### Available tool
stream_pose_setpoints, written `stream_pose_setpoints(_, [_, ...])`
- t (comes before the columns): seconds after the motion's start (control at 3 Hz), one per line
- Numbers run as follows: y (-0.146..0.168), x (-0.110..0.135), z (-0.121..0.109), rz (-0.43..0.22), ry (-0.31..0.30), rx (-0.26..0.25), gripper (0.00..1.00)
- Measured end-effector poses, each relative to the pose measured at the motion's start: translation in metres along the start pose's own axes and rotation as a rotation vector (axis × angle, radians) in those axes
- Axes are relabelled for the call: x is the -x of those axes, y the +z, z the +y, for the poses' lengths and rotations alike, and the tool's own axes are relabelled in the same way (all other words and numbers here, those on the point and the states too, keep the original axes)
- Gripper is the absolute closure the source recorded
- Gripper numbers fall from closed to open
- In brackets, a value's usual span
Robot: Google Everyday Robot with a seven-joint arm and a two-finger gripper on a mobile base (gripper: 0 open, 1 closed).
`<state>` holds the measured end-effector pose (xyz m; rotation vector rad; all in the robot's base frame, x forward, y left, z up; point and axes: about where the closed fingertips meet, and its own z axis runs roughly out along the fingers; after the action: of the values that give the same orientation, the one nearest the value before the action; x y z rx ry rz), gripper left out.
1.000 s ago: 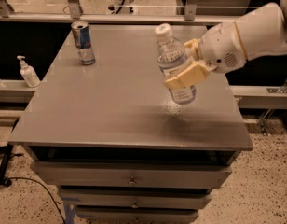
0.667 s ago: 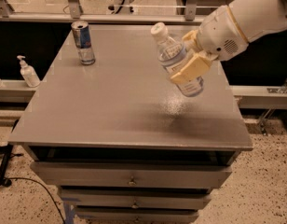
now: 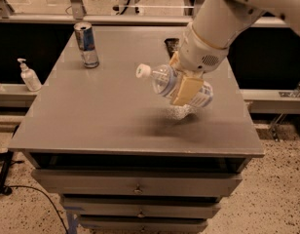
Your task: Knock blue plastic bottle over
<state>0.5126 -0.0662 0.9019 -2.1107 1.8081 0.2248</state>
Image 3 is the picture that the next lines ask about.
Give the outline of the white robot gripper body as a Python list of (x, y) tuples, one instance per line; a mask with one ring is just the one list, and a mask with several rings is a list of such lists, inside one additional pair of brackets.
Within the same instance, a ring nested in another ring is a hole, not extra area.
[(228, 48), (217, 49), (202, 40), (188, 23), (178, 48), (180, 69), (208, 73), (215, 70), (228, 55)]

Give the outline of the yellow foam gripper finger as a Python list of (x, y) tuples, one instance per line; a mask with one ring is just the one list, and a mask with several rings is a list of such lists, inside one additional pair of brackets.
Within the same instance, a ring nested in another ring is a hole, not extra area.
[(197, 77), (182, 76), (177, 84), (176, 94), (171, 99), (171, 104), (183, 106), (187, 104), (200, 90), (204, 80)]
[(169, 61), (169, 65), (173, 68), (177, 68), (179, 66), (179, 56), (178, 56), (178, 52), (174, 52), (170, 61)]

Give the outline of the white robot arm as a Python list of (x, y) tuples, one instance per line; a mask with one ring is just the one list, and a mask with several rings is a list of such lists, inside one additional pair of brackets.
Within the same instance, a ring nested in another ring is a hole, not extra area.
[(204, 84), (203, 75), (216, 69), (238, 35), (265, 13), (300, 36), (300, 0), (205, 0), (170, 61), (180, 72), (171, 103), (190, 103)]

